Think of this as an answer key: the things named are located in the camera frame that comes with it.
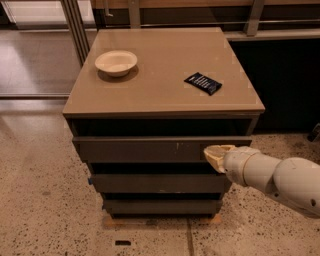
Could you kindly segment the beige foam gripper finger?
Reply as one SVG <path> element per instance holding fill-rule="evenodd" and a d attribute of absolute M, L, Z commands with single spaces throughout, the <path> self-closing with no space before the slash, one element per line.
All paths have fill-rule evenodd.
<path fill-rule="evenodd" d="M 226 154 L 235 149 L 234 145 L 211 145 L 204 150 L 205 159 L 219 173 L 225 173 L 224 157 Z"/>

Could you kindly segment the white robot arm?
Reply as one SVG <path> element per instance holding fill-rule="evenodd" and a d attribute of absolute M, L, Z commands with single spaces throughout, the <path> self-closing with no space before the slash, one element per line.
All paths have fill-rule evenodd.
<path fill-rule="evenodd" d="M 281 160 L 255 148 L 234 145 L 208 146 L 204 156 L 232 183 L 252 187 L 305 217 L 320 218 L 318 164 L 299 157 Z"/>

